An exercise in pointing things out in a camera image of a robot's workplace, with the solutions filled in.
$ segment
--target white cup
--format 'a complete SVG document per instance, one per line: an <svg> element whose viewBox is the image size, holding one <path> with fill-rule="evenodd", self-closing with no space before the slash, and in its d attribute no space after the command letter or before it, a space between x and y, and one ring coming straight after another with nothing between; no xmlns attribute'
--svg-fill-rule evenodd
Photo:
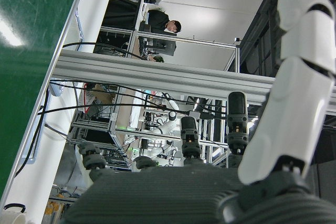
<svg viewBox="0 0 336 224"><path fill-rule="evenodd" d="M12 207L21 207L22 210L21 212L7 210ZM6 205L4 209L0 214L0 224L26 224L26 216L24 214L26 207L24 205L13 203Z"/></svg>
<svg viewBox="0 0 336 224"><path fill-rule="evenodd" d="M1 224L26 224L26 216L22 212L4 210L0 216Z"/></svg>

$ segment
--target black hair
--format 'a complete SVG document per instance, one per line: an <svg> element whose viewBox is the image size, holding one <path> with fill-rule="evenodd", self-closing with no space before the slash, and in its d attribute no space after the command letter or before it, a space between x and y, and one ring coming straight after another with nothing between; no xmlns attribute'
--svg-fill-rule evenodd
<svg viewBox="0 0 336 224"><path fill-rule="evenodd" d="M176 34L181 31L181 23L178 22L177 20L172 20L175 22L175 26L176 26Z"/></svg>
<svg viewBox="0 0 336 224"><path fill-rule="evenodd" d="M156 62L164 62L162 56L154 56L153 59L154 59Z"/></svg>

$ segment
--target black jacket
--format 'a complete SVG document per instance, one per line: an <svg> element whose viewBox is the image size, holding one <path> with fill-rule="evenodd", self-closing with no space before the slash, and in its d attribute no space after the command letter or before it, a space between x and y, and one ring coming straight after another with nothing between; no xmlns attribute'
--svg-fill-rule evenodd
<svg viewBox="0 0 336 224"><path fill-rule="evenodd" d="M151 25L151 29L164 30L166 24L169 22L169 17L166 13L159 10L149 10L148 24Z"/></svg>

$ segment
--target metal post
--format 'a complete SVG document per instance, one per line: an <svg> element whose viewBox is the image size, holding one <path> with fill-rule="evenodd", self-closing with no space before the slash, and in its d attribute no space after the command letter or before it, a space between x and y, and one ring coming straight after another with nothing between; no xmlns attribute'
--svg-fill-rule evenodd
<svg viewBox="0 0 336 224"><path fill-rule="evenodd" d="M238 47L235 49L235 72L240 73L240 55Z"/></svg>

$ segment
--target white robotic arm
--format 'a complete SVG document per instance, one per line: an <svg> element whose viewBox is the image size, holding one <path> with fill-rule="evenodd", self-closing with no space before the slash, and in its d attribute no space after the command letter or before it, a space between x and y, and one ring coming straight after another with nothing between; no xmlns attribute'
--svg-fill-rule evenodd
<svg viewBox="0 0 336 224"><path fill-rule="evenodd" d="M329 0L278 0L284 60L238 169L250 184L274 170L306 176L335 74L335 13Z"/></svg>

